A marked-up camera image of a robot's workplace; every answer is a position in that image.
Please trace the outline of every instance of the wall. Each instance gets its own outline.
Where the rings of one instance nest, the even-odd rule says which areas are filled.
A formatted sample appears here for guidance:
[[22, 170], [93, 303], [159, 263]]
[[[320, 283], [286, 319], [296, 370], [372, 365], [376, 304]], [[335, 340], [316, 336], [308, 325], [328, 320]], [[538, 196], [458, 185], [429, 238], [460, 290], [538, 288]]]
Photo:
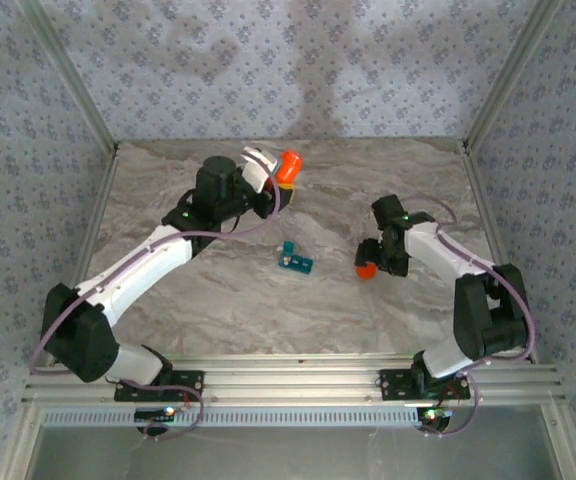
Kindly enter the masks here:
[[43, 299], [70, 280], [107, 158], [16, 4], [0, 0], [0, 456]]
[[576, 0], [566, 0], [483, 141], [479, 164], [524, 269], [539, 353], [576, 416]]
[[42, 0], [116, 139], [463, 138], [534, 0]]

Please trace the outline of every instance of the enclosure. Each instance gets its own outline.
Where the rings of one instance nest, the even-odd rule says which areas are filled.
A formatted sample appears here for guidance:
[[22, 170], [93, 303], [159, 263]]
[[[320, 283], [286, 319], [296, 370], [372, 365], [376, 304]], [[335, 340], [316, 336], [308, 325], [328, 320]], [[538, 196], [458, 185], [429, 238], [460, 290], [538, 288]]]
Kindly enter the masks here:
[[[205, 158], [243, 163], [244, 145], [303, 156], [291, 205], [212, 243], [114, 328], [205, 370], [207, 412], [226, 419], [178, 450], [129, 428], [113, 385], [29, 379], [48, 290], [123, 257]], [[453, 329], [453, 291], [421, 261], [355, 274], [379, 233], [371, 203], [392, 193], [450, 220], [415, 195], [436, 197], [455, 240], [520, 267], [536, 320], [531, 362], [476, 369], [481, 412], [441, 445], [399, 428], [414, 408], [374, 383]], [[309, 275], [279, 267], [287, 240]], [[333, 416], [235, 420], [294, 408]], [[0, 0], [0, 478], [142, 478], [149, 462], [161, 479], [177, 462], [207, 478], [437, 478], [406, 461], [430, 455], [452, 478], [473, 445], [516, 460], [473, 461], [478, 478], [576, 478], [576, 0]]]

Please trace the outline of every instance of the marble surface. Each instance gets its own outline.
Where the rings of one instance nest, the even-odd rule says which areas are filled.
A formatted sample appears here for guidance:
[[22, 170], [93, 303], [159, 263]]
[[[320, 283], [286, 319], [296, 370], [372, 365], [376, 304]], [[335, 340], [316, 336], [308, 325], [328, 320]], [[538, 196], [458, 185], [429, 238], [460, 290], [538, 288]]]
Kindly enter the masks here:
[[[452, 291], [420, 262], [407, 278], [385, 273], [360, 281], [358, 243], [377, 235], [370, 204], [380, 196], [417, 192], [451, 205], [460, 224], [451, 234], [479, 255], [488, 244], [462, 165], [449, 139], [256, 141], [294, 148], [304, 157], [293, 205], [262, 233], [216, 241], [137, 300], [115, 327], [119, 339], [161, 352], [412, 354], [452, 327]], [[162, 141], [124, 144], [94, 248], [97, 274], [140, 243], [194, 185], [204, 158], [238, 162], [242, 141]], [[427, 201], [406, 202], [438, 220]], [[239, 231], [261, 220], [250, 212]], [[315, 260], [309, 276], [277, 266], [292, 240]]]

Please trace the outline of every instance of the aluminum frame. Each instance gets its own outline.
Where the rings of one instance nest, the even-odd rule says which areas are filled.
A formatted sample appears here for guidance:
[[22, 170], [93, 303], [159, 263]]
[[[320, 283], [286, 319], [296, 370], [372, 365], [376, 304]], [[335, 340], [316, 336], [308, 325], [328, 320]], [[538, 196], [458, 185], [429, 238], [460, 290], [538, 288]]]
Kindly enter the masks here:
[[[463, 155], [463, 161], [484, 220], [493, 259], [503, 262], [507, 260], [507, 255], [490, 205], [481, 189], [477, 165], [468, 154]], [[115, 169], [116, 159], [113, 159], [98, 194], [76, 276], [85, 275]], [[170, 360], [176, 369], [206, 371], [204, 397], [211, 407], [375, 407], [384, 405], [375, 384], [377, 371], [383, 368], [408, 368], [411, 363], [410, 357], [390, 354], [170, 356]], [[494, 362], [477, 368], [472, 374], [483, 397], [483, 407], [541, 405], [562, 478], [576, 480], [576, 429], [565, 404], [556, 367], [530, 362]], [[50, 408], [125, 410], [126, 404], [116, 404], [113, 395], [114, 386], [104, 381], [82, 384], [73, 375], [31, 376], [13, 438], [1, 464], [0, 479], [26, 477], [31, 468], [34, 446], [41, 435], [43, 418]], [[156, 404], [129, 405], [137, 408]], [[388, 405], [414, 408], [428, 404], [402, 401], [388, 402]]]

